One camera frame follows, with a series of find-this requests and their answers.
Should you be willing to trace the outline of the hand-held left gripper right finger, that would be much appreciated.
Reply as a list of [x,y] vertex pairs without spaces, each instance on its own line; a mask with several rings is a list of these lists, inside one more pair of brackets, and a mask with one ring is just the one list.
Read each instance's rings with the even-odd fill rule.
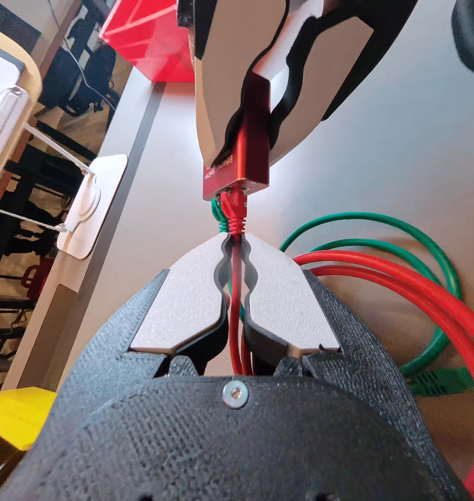
[[251,351],[338,351],[339,341],[303,270],[259,237],[242,238],[246,343]]

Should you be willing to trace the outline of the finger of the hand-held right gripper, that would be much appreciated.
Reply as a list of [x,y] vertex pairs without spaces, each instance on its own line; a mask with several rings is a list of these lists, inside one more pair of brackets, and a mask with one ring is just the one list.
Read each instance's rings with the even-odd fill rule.
[[205,166],[227,149],[249,72],[271,49],[289,1],[195,1],[196,128]]
[[373,29],[354,16],[317,36],[303,68],[298,100],[279,127],[270,165],[285,157],[320,124],[372,34]]

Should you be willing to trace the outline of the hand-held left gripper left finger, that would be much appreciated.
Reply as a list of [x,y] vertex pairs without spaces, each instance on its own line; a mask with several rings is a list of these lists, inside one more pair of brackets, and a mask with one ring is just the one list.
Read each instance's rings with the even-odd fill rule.
[[231,236],[218,233],[171,266],[132,339],[133,351],[175,353],[220,324],[231,247]]

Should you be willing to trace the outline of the red plastic bin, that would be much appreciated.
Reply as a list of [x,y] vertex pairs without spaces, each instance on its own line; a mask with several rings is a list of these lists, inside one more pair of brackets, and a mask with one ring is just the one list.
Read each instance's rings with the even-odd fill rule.
[[154,83],[195,81],[177,1],[116,1],[99,37]]

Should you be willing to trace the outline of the red ethernet splitter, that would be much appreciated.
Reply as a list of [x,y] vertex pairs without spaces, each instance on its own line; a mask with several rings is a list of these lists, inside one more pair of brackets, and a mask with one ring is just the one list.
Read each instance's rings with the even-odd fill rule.
[[271,82],[251,72],[242,120],[229,153],[219,163],[203,169],[204,200],[209,201],[233,187],[250,195],[269,186],[270,104]]

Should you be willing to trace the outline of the yellow plastic bin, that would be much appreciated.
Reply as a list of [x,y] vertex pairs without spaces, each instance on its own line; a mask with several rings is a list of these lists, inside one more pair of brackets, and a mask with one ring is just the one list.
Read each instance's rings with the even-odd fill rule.
[[19,451],[28,451],[56,396],[56,392],[37,387],[0,391],[0,438]]

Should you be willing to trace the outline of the black ribbed pad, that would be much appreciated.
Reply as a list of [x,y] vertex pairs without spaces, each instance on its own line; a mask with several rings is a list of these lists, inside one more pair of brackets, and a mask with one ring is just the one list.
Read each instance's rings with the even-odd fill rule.
[[474,1],[456,1],[451,27],[459,59],[474,73]]

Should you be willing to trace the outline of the document stand with white base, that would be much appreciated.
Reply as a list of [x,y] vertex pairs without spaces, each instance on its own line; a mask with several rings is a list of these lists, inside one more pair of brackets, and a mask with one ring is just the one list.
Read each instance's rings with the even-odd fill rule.
[[16,218],[60,233],[57,249],[83,260],[91,253],[101,232],[126,170],[128,157],[125,154],[98,157],[87,166],[50,137],[31,126],[28,119],[42,91],[39,68],[21,46],[2,33],[0,33],[0,48],[25,65],[18,84],[0,93],[0,177],[24,132],[34,135],[57,150],[71,165],[83,173],[68,215],[60,225],[48,225],[23,216],[21,209],[0,208],[0,214],[9,219]]

